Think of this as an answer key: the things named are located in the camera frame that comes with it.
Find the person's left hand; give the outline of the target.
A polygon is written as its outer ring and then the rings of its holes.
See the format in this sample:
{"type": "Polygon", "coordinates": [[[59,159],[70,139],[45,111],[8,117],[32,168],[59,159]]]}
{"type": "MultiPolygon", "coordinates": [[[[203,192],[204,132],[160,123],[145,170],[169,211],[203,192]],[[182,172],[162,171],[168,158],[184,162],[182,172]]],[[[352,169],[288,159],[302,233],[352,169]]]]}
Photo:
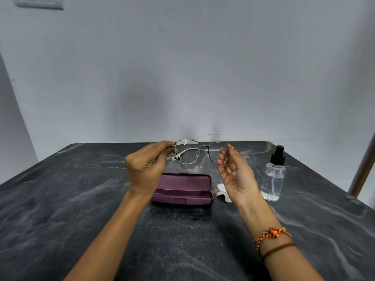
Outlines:
{"type": "Polygon", "coordinates": [[[174,143],[166,140],[150,143],[125,157],[124,162],[132,193],[151,199],[165,170],[167,160],[160,159],[160,153],[172,147],[174,143]]]}

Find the person's right hand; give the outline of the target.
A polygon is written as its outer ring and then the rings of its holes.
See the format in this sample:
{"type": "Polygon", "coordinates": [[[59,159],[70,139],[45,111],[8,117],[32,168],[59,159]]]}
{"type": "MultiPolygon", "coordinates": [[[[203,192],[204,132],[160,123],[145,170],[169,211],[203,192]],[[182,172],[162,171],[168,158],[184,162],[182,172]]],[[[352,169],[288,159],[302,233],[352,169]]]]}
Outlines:
{"type": "Polygon", "coordinates": [[[228,162],[217,165],[217,168],[227,193],[237,208],[250,205],[260,198],[254,172],[242,156],[239,170],[230,170],[228,162]]]}

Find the silver wire-frame eyeglasses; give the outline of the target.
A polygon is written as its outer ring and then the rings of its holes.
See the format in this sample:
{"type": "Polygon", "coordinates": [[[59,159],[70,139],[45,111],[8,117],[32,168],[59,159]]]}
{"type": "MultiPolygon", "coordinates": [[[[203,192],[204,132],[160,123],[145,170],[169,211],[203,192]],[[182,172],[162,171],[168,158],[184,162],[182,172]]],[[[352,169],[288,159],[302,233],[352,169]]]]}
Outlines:
{"type": "Polygon", "coordinates": [[[167,161],[182,165],[194,165],[198,159],[208,158],[215,165],[225,164],[229,158],[230,147],[222,141],[208,141],[221,133],[210,133],[193,139],[181,139],[174,143],[173,152],[167,161]]]}

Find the person's left forearm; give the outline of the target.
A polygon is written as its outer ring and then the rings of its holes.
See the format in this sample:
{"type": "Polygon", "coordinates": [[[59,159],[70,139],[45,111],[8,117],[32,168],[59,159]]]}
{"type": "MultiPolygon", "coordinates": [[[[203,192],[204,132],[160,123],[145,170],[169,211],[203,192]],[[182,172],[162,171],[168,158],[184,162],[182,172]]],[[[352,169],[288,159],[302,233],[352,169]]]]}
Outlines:
{"type": "Polygon", "coordinates": [[[129,190],[63,281],[113,281],[137,221],[152,195],[129,190]]]}

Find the person's right forearm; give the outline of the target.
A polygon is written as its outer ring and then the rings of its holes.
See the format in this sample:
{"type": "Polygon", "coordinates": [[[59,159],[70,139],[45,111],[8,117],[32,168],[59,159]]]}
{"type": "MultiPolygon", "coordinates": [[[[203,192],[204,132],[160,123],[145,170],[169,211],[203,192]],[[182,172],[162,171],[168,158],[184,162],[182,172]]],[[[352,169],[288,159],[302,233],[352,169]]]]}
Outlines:
{"type": "MultiPolygon", "coordinates": [[[[254,238],[260,257],[275,247],[293,242],[262,197],[237,209],[254,238]]],[[[325,281],[297,246],[280,250],[263,261],[272,281],[325,281]]]]}

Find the white cleaning cloth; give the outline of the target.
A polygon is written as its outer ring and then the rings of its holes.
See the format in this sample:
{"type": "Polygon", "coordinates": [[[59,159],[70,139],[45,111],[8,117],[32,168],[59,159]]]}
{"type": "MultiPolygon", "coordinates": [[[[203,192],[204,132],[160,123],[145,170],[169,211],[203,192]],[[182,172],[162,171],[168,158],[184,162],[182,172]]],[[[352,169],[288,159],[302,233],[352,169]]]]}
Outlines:
{"type": "Polygon", "coordinates": [[[226,190],[224,184],[218,184],[217,189],[218,189],[218,191],[216,193],[217,197],[223,196],[226,203],[233,203],[233,201],[230,199],[230,197],[227,193],[227,190],[226,190]]]}

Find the open purple glasses case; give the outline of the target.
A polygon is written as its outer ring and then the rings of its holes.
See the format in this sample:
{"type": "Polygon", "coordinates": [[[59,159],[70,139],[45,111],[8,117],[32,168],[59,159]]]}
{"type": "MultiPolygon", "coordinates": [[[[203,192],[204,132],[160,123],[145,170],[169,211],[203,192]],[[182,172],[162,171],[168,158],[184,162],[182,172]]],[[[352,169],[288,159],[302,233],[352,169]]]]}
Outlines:
{"type": "Polygon", "coordinates": [[[213,203],[212,180],[207,174],[164,173],[151,201],[172,205],[204,206],[213,203]]]}

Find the clear spray bottle black cap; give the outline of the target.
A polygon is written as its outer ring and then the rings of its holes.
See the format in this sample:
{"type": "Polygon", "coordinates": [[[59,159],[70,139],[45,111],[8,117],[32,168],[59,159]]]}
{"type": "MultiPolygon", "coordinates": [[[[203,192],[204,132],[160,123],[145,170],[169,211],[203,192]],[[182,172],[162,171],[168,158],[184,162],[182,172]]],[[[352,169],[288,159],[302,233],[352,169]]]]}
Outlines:
{"type": "Polygon", "coordinates": [[[270,202],[279,200],[286,173],[284,163],[284,146],[278,145],[271,155],[270,162],[265,166],[260,188],[260,194],[265,200],[270,202]]]}

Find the brown wrist band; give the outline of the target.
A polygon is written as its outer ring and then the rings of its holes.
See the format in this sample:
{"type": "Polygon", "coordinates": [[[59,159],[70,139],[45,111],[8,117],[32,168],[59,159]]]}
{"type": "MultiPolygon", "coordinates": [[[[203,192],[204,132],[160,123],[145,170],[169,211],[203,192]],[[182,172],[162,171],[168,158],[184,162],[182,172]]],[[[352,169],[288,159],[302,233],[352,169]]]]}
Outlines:
{"type": "Polygon", "coordinates": [[[291,247],[291,246],[296,246],[296,244],[294,242],[289,242],[289,243],[286,243],[284,245],[280,245],[278,247],[273,248],[272,250],[267,251],[261,258],[263,260],[265,260],[268,256],[270,256],[270,255],[272,255],[272,254],[274,254],[274,253],[276,253],[276,252],[278,252],[280,250],[283,250],[283,249],[286,249],[288,247],[291,247]]]}

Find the grey metal pole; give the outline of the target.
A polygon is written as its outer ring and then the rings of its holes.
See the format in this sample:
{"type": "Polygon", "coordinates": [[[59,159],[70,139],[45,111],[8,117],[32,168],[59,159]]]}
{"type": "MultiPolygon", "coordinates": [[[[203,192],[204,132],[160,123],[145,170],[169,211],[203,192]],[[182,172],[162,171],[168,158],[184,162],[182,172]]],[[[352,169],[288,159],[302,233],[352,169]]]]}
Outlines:
{"type": "Polygon", "coordinates": [[[358,198],[373,165],[375,164],[375,132],[354,175],[348,193],[358,198]]]}

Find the white wall socket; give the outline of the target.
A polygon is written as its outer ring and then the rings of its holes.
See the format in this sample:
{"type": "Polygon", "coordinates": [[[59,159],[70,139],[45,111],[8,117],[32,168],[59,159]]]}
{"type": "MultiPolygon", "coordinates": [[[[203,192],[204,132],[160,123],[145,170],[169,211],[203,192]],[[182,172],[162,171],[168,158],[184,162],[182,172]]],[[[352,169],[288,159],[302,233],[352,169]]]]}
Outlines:
{"type": "Polygon", "coordinates": [[[63,10],[63,0],[13,0],[20,8],[63,10]]]}

